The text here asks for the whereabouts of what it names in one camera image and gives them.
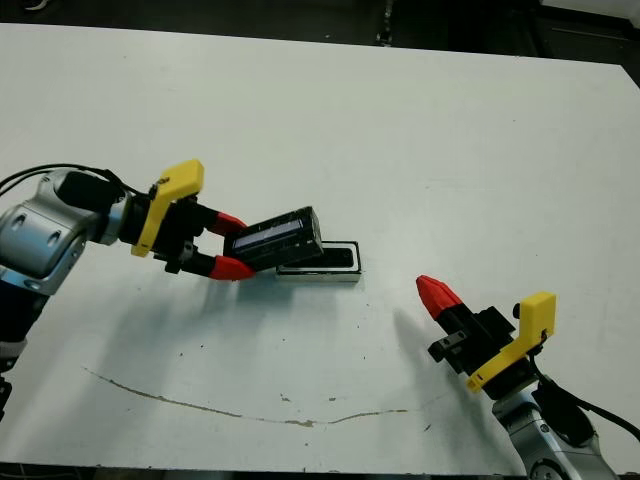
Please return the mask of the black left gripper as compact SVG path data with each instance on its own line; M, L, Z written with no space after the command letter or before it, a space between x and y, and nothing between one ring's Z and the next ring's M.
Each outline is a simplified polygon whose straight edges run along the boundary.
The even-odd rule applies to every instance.
M132 246L138 243L150 204L151 198L146 194L131 198L118 234L120 241ZM245 280L255 275L251 267L231 257L193 253L193 241L204 231L225 237L246 228L242 220L198 204L197 195L193 194L169 205L150 252L156 260L165 263L168 273L177 274L182 269L214 280Z

